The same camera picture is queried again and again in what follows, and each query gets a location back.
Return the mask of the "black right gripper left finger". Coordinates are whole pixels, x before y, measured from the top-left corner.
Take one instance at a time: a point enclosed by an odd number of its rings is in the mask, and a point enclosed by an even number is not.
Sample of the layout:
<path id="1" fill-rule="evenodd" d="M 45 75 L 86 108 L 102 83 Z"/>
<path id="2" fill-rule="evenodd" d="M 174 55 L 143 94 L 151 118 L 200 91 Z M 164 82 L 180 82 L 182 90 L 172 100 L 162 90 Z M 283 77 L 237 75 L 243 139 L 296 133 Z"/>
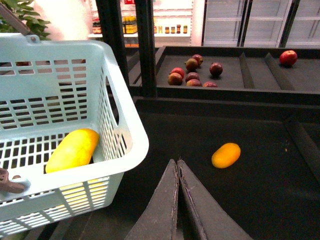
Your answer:
<path id="1" fill-rule="evenodd" d="M 125 238 L 127 240 L 175 240 L 178 198 L 178 166 L 171 159 L 147 207 Z"/>

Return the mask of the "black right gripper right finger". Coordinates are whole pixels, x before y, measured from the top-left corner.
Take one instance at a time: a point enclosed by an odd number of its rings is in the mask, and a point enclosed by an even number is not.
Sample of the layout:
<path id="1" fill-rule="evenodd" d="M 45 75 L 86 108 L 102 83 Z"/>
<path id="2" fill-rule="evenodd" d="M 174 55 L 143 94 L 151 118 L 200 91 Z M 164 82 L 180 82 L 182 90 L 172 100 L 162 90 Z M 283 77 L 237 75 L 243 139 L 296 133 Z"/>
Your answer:
<path id="1" fill-rule="evenodd" d="M 184 160 L 177 162 L 186 211 L 199 240 L 251 240 L 212 197 Z"/>

